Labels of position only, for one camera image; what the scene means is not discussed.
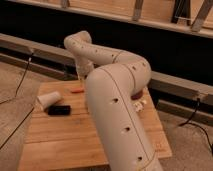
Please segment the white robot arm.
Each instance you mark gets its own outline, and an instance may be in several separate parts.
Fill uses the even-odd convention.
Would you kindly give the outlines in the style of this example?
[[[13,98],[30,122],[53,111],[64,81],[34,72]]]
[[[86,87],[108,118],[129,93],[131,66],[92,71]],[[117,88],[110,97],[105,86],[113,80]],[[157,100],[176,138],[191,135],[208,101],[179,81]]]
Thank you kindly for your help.
[[[65,48],[85,78],[85,96],[111,171],[163,171],[131,97],[151,79],[148,61],[95,45],[86,31],[67,36]]]

